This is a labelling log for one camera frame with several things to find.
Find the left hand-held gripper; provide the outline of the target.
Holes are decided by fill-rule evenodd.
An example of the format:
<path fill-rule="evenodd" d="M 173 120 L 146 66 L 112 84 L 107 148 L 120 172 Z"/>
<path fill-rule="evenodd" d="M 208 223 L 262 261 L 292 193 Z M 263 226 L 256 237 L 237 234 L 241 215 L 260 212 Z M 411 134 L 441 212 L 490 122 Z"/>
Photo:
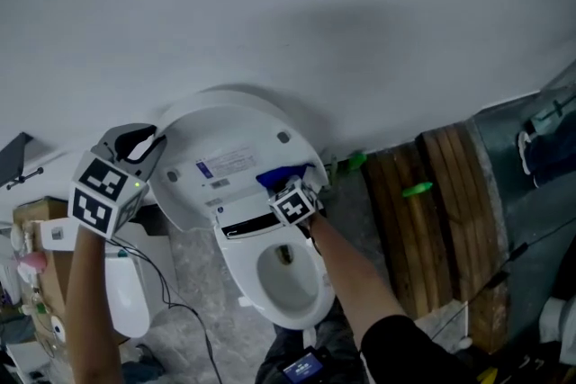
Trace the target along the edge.
<path fill-rule="evenodd" d="M 156 126 L 130 123 L 108 129 L 81 157 L 72 177 L 68 216 L 110 239 L 137 214 L 149 191 L 148 179 L 167 147 L 155 138 L 138 159 L 128 156 L 156 132 Z"/>

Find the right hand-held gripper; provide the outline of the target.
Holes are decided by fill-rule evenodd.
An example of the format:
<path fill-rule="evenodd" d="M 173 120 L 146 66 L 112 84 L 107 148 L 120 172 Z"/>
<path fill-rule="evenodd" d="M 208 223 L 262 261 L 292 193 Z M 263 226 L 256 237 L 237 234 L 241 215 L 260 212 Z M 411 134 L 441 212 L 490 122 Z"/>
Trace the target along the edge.
<path fill-rule="evenodd" d="M 311 217 L 320 206 L 318 183 L 305 174 L 297 182 L 277 184 L 268 190 L 268 205 L 285 226 L 296 225 Z"/>

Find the blue wiping cloth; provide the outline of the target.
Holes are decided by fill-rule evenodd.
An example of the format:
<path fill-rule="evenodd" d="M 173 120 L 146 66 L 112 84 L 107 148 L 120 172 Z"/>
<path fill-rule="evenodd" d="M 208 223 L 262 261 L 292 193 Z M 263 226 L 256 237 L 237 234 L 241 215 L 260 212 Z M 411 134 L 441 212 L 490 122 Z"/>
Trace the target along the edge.
<path fill-rule="evenodd" d="M 285 165 L 269 170 L 256 176 L 256 181 L 266 189 L 284 188 L 286 182 L 292 177 L 303 178 L 309 168 L 314 168 L 312 163 L 300 165 Z"/>

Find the white oval appliance cover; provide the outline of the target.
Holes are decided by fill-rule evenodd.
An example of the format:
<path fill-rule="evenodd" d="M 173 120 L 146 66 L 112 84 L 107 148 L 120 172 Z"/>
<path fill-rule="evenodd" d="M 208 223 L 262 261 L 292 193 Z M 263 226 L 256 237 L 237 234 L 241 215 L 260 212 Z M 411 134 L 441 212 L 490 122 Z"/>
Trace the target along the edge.
<path fill-rule="evenodd" d="M 293 120 L 253 94 L 193 94 L 168 107 L 156 125 L 167 145 L 149 185 L 159 208 L 184 232 L 269 213 L 272 190 L 257 177 L 276 168 L 305 166 L 315 189 L 329 182 L 318 152 Z"/>

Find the person's right forearm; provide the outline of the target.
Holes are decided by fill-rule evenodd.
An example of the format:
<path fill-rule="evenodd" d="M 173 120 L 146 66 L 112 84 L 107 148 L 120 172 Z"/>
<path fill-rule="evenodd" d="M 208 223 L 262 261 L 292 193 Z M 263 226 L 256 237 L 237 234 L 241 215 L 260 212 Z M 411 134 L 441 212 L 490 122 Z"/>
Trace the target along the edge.
<path fill-rule="evenodd" d="M 372 262 L 326 218 L 314 214 L 310 218 L 309 230 L 357 345 L 378 321 L 406 314 Z"/>

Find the person's left forearm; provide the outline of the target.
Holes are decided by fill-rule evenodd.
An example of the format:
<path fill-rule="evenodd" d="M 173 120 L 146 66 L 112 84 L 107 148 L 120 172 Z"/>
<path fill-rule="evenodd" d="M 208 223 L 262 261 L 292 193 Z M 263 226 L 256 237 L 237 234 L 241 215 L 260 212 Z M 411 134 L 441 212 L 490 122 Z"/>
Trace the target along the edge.
<path fill-rule="evenodd" d="M 68 360 L 75 384 L 124 384 L 105 284 L 105 239 L 81 227 L 65 310 Z"/>

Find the white tank toilet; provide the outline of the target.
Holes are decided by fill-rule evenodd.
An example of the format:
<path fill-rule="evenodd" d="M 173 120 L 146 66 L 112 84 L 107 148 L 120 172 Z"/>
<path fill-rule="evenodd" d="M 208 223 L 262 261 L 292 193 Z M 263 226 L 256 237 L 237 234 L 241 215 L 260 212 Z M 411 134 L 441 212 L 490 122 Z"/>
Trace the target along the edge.
<path fill-rule="evenodd" d="M 48 329 L 60 342 L 66 341 L 64 316 L 68 280 L 77 225 L 62 218 L 40 223 L 40 242 L 48 265 L 40 277 L 40 289 L 49 311 Z M 152 236 L 140 224 L 125 224 L 105 247 L 105 285 L 115 331 L 141 338 L 154 317 L 166 307 L 167 294 L 161 280 L 177 285 L 169 238 Z"/>

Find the white toilet with blue sticker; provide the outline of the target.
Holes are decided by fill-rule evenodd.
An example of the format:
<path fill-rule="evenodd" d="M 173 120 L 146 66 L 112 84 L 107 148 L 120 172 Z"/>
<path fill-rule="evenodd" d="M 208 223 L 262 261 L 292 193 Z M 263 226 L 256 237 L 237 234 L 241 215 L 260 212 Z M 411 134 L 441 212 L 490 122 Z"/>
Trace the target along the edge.
<path fill-rule="evenodd" d="M 541 344 L 576 344 L 576 295 L 570 299 L 550 297 L 540 314 L 538 330 Z"/>

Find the pink rounded container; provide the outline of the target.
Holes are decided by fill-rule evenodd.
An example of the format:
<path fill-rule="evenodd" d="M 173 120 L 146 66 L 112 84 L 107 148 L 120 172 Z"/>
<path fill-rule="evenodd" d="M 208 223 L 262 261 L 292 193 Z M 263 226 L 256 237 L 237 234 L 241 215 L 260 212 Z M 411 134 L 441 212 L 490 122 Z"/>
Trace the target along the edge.
<path fill-rule="evenodd" d="M 17 270 L 26 274 L 42 274 L 48 266 L 47 256 L 42 251 L 35 251 L 18 259 Z"/>

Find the person's grey patterned trousers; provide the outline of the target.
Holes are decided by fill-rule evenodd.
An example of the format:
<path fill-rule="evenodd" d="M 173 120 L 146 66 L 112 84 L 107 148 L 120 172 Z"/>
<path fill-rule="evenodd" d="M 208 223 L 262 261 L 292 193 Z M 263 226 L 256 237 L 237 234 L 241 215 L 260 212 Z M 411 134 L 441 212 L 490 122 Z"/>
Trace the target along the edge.
<path fill-rule="evenodd" d="M 368 384 L 352 330 L 337 300 L 325 318 L 315 325 L 314 331 L 316 342 L 313 347 L 325 347 L 333 357 L 328 384 Z M 255 384 L 286 384 L 277 367 L 308 347 L 303 342 L 302 330 L 275 325 L 274 332 L 275 339 L 256 373 Z"/>

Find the tall wooden slat platform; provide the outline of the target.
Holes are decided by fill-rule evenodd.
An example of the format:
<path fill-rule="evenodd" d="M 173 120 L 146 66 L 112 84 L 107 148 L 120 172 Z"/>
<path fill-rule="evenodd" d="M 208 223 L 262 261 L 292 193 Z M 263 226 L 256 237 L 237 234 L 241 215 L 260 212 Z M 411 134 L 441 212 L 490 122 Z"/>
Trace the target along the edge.
<path fill-rule="evenodd" d="M 416 143 L 434 184 L 454 297 L 468 301 L 504 259 L 480 155 L 462 122 L 425 131 Z"/>

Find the cluster of small toiletry bottles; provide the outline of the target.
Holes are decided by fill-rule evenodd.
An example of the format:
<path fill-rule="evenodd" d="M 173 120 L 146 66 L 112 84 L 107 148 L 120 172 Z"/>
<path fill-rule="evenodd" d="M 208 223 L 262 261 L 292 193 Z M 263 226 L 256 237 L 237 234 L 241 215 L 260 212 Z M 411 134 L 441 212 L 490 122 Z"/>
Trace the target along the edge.
<path fill-rule="evenodd" d="M 0 229 L 0 288 L 12 306 L 22 306 L 25 315 L 47 315 L 50 308 L 41 288 L 41 274 L 26 274 L 17 270 L 18 259 L 39 251 L 34 244 L 32 228 L 18 224 Z"/>

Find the person's black shirt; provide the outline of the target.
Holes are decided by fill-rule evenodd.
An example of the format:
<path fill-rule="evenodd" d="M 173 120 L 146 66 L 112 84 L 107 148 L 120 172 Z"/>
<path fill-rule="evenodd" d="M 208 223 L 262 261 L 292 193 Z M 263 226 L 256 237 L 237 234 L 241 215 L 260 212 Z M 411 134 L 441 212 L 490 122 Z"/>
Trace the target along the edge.
<path fill-rule="evenodd" d="M 375 384 L 478 384 L 464 363 L 405 316 L 370 326 L 360 352 Z"/>

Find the rough wooden beam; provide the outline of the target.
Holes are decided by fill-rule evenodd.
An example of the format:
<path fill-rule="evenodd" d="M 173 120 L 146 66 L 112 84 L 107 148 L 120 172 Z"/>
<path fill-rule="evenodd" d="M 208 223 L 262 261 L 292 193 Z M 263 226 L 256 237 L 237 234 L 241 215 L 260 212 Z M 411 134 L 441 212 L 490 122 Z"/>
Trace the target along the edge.
<path fill-rule="evenodd" d="M 509 339 L 509 287 L 504 281 L 483 290 L 469 305 L 469 336 L 487 354 L 498 352 Z"/>

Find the long handled teal mop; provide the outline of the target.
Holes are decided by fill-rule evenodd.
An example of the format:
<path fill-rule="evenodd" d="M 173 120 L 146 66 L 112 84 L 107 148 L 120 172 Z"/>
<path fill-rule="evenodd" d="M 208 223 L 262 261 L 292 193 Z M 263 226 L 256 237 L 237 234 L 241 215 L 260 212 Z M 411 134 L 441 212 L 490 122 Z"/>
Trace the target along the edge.
<path fill-rule="evenodd" d="M 537 133 L 545 133 L 555 129 L 565 116 L 576 111 L 576 94 L 563 99 L 553 99 L 532 118 L 532 125 Z"/>

